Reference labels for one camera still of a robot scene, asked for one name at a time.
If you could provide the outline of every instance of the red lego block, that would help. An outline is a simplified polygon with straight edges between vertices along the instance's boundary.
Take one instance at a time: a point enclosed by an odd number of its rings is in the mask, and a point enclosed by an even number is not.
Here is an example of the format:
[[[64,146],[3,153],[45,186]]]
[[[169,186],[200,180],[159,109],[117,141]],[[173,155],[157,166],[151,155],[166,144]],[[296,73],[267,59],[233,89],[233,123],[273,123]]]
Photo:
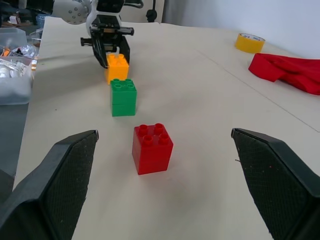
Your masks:
[[[174,147],[161,123],[134,128],[132,156],[139,175],[166,171]]]

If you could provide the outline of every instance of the white wall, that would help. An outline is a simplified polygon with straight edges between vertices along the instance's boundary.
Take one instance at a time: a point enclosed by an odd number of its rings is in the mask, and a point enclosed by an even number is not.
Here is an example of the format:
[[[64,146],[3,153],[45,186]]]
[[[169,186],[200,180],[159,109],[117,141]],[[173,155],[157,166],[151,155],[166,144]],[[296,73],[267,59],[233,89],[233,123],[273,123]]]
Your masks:
[[[166,1],[166,23],[234,29],[320,59],[320,0]]]

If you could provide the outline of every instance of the white tabletop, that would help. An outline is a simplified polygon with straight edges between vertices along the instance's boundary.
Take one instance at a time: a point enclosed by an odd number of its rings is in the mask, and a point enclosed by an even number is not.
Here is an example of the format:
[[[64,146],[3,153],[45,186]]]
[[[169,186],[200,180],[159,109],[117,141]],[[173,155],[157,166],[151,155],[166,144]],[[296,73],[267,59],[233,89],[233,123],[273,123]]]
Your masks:
[[[271,240],[235,161],[230,133],[284,140],[320,174],[315,96],[248,71],[252,54],[224,29],[128,23],[134,117],[111,116],[104,69],[85,26],[46,18],[15,186],[55,142],[98,129],[87,199],[74,240]],[[266,44],[264,52],[290,56]],[[134,126],[163,123],[174,149],[166,172],[138,176]]]

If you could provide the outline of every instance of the white robot part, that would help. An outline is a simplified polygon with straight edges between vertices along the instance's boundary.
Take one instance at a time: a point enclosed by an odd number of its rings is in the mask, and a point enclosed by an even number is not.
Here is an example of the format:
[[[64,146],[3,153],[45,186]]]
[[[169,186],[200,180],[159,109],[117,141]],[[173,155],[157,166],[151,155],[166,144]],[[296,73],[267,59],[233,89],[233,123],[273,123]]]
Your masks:
[[[89,11],[90,2],[87,0],[55,0],[52,15],[68,24],[79,25],[87,21]]]

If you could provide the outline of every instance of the lego block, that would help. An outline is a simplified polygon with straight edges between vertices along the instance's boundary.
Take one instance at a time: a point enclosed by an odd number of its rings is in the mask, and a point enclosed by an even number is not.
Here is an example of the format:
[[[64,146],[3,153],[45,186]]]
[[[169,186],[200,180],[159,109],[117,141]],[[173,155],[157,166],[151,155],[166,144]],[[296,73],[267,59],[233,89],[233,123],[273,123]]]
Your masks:
[[[128,78],[129,64],[123,54],[119,54],[118,56],[109,54],[106,60],[108,62],[108,69],[104,71],[104,76],[108,85],[113,79],[124,81]]]
[[[113,117],[124,117],[136,115],[136,104],[111,104],[111,113]]]
[[[139,175],[166,171],[174,144],[164,125],[140,125],[133,131],[132,156]]]
[[[120,81],[114,79],[111,81],[110,102],[113,105],[136,105],[137,89],[131,79]]]

